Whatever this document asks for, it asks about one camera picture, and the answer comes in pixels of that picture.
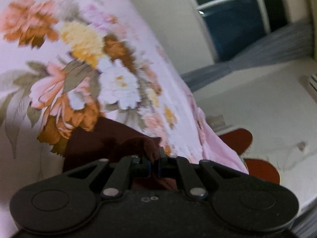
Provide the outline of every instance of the hole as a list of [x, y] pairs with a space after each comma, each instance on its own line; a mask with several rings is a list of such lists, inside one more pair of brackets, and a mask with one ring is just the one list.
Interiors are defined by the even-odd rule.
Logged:
[[150, 202], [150, 198], [149, 197], [143, 197], [141, 198], [142, 202]]
[[155, 195], [155, 196], [152, 196], [150, 199], [151, 199], [152, 201], [156, 201], [156, 200], [159, 199], [159, 197]]
[[68, 175], [68, 177], [76, 178], [76, 179], [86, 179], [92, 173], [92, 171], [94, 171], [94, 169], [96, 167], [97, 166], [91, 166], [91, 167], [85, 168], [83, 170], [79, 170], [77, 172], [74, 172], [74, 173]]
[[212, 167], [223, 179], [232, 179], [232, 178], [237, 178], [240, 177], [236, 173], [230, 172], [230, 170], [227, 170], [222, 167], [218, 166], [213, 166]]
[[90, 184], [90, 190], [93, 193], [100, 194], [111, 174], [112, 171], [110, 171], [108, 168], [104, 168]]

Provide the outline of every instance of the black device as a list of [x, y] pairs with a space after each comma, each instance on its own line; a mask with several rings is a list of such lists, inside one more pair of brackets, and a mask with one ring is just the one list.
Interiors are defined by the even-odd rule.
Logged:
[[[175, 178], [178, 190], [129, 190], [153, 173]], [[280, 185], [184, 157], [100, 159], [26, 186], [10, 202], [14, 238], [291, 238], [298, 209]]]

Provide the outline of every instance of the pink floral dress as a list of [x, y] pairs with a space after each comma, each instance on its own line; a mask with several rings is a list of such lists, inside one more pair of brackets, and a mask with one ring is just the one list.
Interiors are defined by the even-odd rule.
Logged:
[[0, 13], [0, 208], [61, 173], [72, 131], [99, 117], [161, 137], [169, 155], [247, 172], [130, 0], [0, 0]]

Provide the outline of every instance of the white flower print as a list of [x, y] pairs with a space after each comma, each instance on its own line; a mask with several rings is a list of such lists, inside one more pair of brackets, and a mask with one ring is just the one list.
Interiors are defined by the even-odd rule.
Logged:
[[102, 105], [118, 102], [120, 109], [137, 107], [137, 103], [141, 101], [137, 78], [123, 66], [120, 59], [112, 63], [104, 56], [99, 60], [98, 70], [101, 72], [98, 100]]
[[84, 80], [73, 90], [66, 93], [69, 100], [69, 105], [74, 110], [81, 110], [85, 104], [93, 103], [89, 93], [89, 78]]

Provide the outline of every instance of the metal screw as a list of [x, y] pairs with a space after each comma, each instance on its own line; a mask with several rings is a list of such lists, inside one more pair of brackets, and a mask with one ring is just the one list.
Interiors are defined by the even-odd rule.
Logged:
[[206, 190], [204, 188], [199, 188], [199, 187], [192, 188], [189, 192], [191, 195], [194, 195], [197, 197], [202, 197], [206, 194]]
[[119, 194], [119, 191], [116, 188], [107, 188], [103, 190], [103, 194], [109, 197], [114, 197]]

